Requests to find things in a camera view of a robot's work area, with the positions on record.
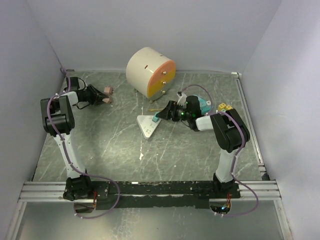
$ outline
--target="cylindrical cabinet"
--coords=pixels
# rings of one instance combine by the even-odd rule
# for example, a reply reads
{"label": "cylindrical cabinet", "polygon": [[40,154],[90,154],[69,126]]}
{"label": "cylindrical cabinet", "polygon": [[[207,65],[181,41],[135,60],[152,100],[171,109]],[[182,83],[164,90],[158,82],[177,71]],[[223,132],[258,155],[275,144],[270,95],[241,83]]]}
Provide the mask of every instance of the cylindrical cabinet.
{"label": "cylindrical cabinet", "polygon": [[126,66],[127,81],[149,100],[160,98],[172,85],[176,64],[150,47],[137,51]]}

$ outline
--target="wall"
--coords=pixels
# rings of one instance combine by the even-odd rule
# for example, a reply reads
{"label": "wall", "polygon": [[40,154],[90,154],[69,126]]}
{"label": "wall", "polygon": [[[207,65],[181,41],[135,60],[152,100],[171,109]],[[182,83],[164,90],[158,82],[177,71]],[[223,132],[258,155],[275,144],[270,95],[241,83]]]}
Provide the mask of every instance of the wall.
{"label": "wall", "polygon": [[123,70],[152,47],[179,70],[242,72],[281,0],[27,0],[62,64]]}
{"label": "wall", "polygon": [[295,239],[319,239],[320,1],[283,0],[241,82]]}
{"label": "wall", "polygon": [[0,1],[0,239],[44,143],[40,99],[61,85],[59,63],[24,0]]}

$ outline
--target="white triangle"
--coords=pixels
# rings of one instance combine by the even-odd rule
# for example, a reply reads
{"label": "white triangle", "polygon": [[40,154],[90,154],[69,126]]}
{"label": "white triangle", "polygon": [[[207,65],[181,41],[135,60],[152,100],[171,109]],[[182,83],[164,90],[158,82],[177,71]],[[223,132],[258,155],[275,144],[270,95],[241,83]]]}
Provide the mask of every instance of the white triangle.
{"label": "white triangle", "polygon": [[157,122],[152,121],[153,115],[139,115],[136,117],[136,121],[141,129],[143,137],[149,139],[158,127],[161,119],[159,118]]}

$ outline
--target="gray wall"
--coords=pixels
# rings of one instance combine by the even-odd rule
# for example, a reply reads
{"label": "gray wall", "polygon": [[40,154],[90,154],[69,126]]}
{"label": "gray wall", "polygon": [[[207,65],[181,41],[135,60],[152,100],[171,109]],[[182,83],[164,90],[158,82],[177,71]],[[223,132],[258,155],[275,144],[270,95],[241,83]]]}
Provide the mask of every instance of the gray wall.
{"label": "gray wall", "polygon": [[242,72],[281,0],[27,0],[62,64],[125,69],[149,46],[179,70]]}
{"label": "gray wall", "polygon": [[295,239],[320,238],[320,1],[283,0],[242,75]]}
{"label": "gray wall", "polygon": [[61,85],[59,63],[24,0],[0,1],[0,239],[43,146],[40,99]]}

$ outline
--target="teal object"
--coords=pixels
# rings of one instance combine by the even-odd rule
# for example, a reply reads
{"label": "teal object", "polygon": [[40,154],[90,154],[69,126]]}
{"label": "teal object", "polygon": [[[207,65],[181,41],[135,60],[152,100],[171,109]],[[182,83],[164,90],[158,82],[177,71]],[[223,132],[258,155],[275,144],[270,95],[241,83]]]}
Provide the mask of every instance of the teal object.
{"label": "teal object", "polygon": [[158,117],[156,117],[156,115],[158,114],[159,112],[157,111],[155,114],[154,114],[154,116],[153,116],[153,118],[152,118],[152,122],[158,122],[158,120],[159,120],[159,118]]}
{"label": "teal object", "polygon": [[201,114],[204,116],[206,113],[208,113],[211,109],[211,105],[207,105],[206,100],[204,100],[202,97],[199,97],[198,95],[194,95],[198,97],[199,103],[200,103],[200,110]]}

